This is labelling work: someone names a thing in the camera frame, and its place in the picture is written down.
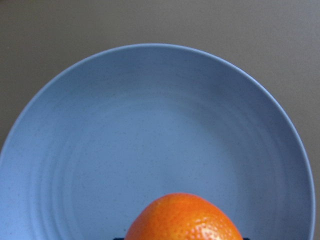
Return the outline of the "orange fruit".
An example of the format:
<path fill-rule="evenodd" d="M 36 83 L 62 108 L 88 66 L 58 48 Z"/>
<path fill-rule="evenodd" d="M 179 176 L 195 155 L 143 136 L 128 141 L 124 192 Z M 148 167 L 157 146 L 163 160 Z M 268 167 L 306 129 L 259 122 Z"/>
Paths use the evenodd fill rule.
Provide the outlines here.
<path fill-rule="evenodd" d="M 209 201 L 171 193 L 150 203 L 134 220 L 126 240 L 242 240 L 230 218 Z"/>

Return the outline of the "blue plate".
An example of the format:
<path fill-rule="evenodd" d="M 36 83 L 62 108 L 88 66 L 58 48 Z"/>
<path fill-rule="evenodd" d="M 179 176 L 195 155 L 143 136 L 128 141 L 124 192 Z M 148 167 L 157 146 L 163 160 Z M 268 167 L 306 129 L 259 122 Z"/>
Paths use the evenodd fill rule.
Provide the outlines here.
<path fill-rule="evenodd" d="M 205 198 L 250 240 L 311 240 L 311 167 L 256 80 L 189 47 L 90 56 L 43 87 L 0 154 L 3 240 L 114 240 L 153 200 Z"/>

